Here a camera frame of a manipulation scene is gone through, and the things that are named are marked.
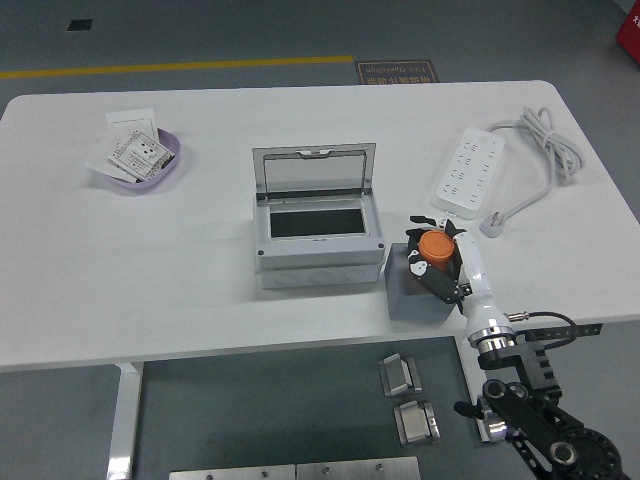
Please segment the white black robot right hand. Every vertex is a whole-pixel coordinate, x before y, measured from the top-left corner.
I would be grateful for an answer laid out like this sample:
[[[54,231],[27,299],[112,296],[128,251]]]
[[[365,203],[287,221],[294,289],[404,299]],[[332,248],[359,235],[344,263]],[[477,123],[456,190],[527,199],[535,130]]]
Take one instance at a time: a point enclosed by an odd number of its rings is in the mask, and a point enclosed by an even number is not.
[[[444,303],[458,306],[472,347],[488,351],[513,345],[514,331],[494,303],[473,236],[450,220],[414,215],[410,221],[417,225],[406,231],[411,276]]]

